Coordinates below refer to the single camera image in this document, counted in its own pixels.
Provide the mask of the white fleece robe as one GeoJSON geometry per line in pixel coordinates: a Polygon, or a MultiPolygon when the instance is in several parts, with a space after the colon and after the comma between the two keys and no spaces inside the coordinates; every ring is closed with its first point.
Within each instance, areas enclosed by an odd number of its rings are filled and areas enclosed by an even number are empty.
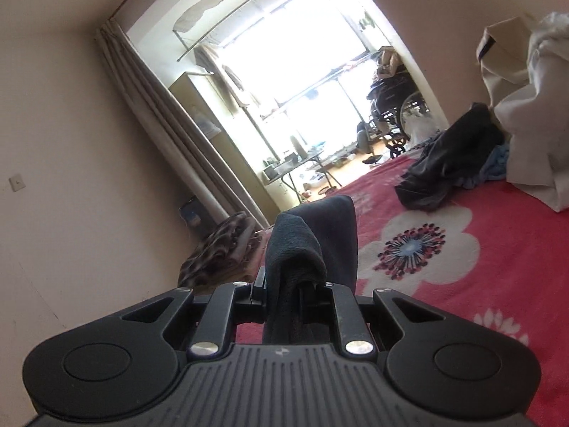
{"type": "Polygon", "coordinates": [[[552,12],[532,31],[528,84],[495,115],[510,135],[506,180],[555,212],[568,208],[568,16],[552,12]]]}

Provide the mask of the folded beige grey clothes stack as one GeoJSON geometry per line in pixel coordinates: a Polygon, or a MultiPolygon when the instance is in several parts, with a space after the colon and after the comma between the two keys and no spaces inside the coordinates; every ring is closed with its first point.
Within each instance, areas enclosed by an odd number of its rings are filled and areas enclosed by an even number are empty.
{"type": "Polygon", "coordinates": [[[256,231],[250,238],[241,257],[229,255],[216,264],[210,279],[210,287],[215,288],[224,283],[245,281],[252,283],[264,265],[265,251],[273,228],[256,231]]]}

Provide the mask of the white plastic bag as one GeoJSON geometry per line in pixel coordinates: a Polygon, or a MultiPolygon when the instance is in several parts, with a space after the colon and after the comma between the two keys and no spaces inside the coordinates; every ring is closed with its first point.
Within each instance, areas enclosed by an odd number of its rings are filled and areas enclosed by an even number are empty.
{"type": "Polygon", "coordinates": [[[425,114],[418,111],[404,113],[402,124],[409,137],[408,148],[413,148],[440,131],[437,122],[429,112],[425,114]]]}

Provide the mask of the cardboard box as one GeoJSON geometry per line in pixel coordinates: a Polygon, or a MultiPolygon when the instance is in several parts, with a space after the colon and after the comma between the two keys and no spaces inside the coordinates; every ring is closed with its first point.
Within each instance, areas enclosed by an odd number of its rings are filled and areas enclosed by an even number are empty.
{"type": "Polygon", "coordinates": [[[505,19],[484,29],[477,46],[477,62],[492,108],[528,84],[530,37],[531,29],[520,17],[505,19]]]}

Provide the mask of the black wheelchair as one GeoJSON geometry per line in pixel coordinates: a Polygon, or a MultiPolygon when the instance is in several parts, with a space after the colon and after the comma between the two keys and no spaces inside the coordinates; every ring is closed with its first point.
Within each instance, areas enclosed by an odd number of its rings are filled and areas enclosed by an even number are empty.
{"type": "Polygon", "coordinates": [[[428,111],[426,101],[398,52],[390,45],[371,55],[375,62],[373,82],[367,94],[370,104],[369,130],[395,158],[405,152],[411,141],[404,125],[404,112],[417,107],[428,111]]]}

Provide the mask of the black floor fan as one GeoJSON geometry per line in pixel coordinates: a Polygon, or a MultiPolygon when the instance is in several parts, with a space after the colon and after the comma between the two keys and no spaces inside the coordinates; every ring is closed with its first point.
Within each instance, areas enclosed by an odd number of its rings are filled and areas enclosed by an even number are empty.
{"type": "Polygon", "coordinates": [[[382,156],[374,153],[373,146],[367,133],[367,124],[364,121],[360,121],[357,125],[356,140],[358,151],[368,155],[368,158],[363,159],[363,163],[370,166],[378,164],[382,156]]]}

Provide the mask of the dark blue clothes pile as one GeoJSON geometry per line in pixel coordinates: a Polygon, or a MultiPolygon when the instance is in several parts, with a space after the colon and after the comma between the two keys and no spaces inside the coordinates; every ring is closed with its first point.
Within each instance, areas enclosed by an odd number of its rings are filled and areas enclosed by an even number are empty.
{"type": "Polygon", "coordinates": [[[457,189],[506,178],[509,144],[487,105],[475,103],[450,128],[426,143],[394,187],[409,210],[434,211],[457,189]]]}

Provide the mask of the grey curtain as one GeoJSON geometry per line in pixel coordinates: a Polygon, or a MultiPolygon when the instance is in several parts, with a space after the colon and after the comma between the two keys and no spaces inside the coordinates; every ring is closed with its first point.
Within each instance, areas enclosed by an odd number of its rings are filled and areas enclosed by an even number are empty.
{"type": "Polygon", "coordinates": [[[269,222],[196,122],[143,61],[114,19],[96,30],[95,40],[115,85],[152,143],[180,180],[220,223],[243,211],[256,225],[269,222]]]}

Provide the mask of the folding side table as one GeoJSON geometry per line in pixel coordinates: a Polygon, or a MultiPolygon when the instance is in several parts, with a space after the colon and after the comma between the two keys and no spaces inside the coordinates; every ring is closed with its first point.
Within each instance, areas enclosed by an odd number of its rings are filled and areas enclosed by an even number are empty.
{"type": "Polygon", "coordinates": [[[300,157],[297,154],[294,159],[284,160],[276,166],[266,167],[262,172],[264,186],[268,187],[274,183],[283,184],[287,190],[292,192],[299,204],[304,204],[309,200],[309,197],[305,197],[303,195],[304,190],[296,184],[294,173],[299,170],[308,170],[315,174],[321,174],[330,189],[341,188],[340,181],[333,176],[324,164],[321,157],[322,153],[323,150],[317,148],[315,151],[308,152],[305,157],[300,157]]]}

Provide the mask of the upper white wall switch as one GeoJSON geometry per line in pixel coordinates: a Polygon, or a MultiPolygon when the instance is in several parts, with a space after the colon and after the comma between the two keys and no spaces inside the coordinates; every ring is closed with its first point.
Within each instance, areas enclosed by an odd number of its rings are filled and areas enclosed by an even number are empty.
{"type": "Polygon", "coordinates": [[[9,183],[13,192],[18,192],[26,187],[26,184],[20,174],[14,174],[11,176],[9,178],[9,183]]]}

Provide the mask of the blue denim jeans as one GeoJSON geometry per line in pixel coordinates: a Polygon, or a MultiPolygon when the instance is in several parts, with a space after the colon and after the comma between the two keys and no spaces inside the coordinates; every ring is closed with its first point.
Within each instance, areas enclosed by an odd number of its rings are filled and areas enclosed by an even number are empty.
{"type": "Polygon", "coordinates": [[[328,342],[328,326],[302,316],[303,304],[313,301],[303,288],[327,281],[356,288],[358,235],[351,197],[324,197],[279,214],[266,249],[265,273],[267,316],[262,342],[328,342]]]}

